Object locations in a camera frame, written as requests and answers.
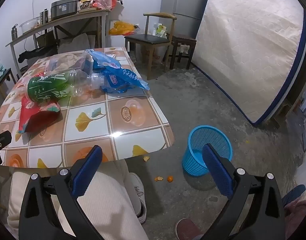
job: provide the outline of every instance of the blue plastic package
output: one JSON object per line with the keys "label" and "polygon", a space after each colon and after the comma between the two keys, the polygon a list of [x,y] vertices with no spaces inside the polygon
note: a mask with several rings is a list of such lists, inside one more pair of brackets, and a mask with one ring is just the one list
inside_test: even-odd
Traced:
{"label": "blue plastic package", "polygon": [[[121,68],[118,60],[108,57],[102,52],[94,51],[93,49],[87,49],[86,51],[93,57],[94,62],[96,61],[97,63],[97,65],[93,65],[94,69],[100,70],[101,68],[105,68],[100,72],[106,77],[108,85],[113,91],[124,93],[132,85],[150,90],[148,84],[141,78],[138,78],[133,71]],[[102,89],[110,93],[108,86],[104,86]]]}

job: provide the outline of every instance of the blue plastic basket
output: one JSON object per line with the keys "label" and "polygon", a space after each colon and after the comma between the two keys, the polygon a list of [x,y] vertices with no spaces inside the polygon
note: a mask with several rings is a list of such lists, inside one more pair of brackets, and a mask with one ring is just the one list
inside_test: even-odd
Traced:
{"label": "blue plastic basket", "polygon": [[188,147],[182,159],[183,169],[192,176],[202,176],[209,172],[202,158],[202,148],[210,143],[217,153],[232,160],[233,150],[224,133],[209,125],[195,127],[189,135]]}

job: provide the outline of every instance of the blue gripper pad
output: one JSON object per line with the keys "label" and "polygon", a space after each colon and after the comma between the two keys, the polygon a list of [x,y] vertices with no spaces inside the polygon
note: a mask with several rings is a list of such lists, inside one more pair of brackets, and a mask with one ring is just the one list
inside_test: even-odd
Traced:
{"label": "blue gripper pad", "polygon": [[233,195],[233,181],[213,150],[206,144],[202,149],[202,157],[214,182],[222,195],[230,199]]}
{"label": "blue gripper pad", "polygon": [[85,194],[95,172],[102,162],[102,158],[103,152],[99,146],[96,146],[91,155],[86,157],[84,164],[72,180],[72,195],[76,199]]}

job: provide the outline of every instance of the silver screw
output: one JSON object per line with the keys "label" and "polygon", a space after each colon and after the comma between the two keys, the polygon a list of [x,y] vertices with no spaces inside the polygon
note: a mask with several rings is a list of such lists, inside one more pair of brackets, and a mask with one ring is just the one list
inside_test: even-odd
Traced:
{"label": "silver screw", "polygon": [[38,174],[34,173],[33,175],[30,176],[32,179],[37,179],[38,178]]}
{"label": "silver screw", "polygon": [[242,169],[242,168],[238,168],[237,169],[237,173],[240,174],[240,175],[244,175],[245,174],[245,170]]}
{"label": "silver screw", "polygon": [[272,173],[268,173],[268,174],[266,174],[266,176],[267,176],[269,179],[273,179],[273,178],[274,178],[274,176],[273,176]]}
{"label": "silver screw", "polygon": [[61,174],[62,176],[66,175],[68,173],[67,169],[62,169],[59,174]]}

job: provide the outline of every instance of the maroon shoe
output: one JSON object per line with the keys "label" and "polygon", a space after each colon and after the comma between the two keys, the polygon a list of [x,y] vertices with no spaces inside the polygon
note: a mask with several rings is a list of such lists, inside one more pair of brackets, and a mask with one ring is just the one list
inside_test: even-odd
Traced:
{"label": "maroon shoe", "polygon": [[197,225],[188,218],[183,218],[175,224],[174,233],[178,240],[198,240],[198,236],[203,236]]}

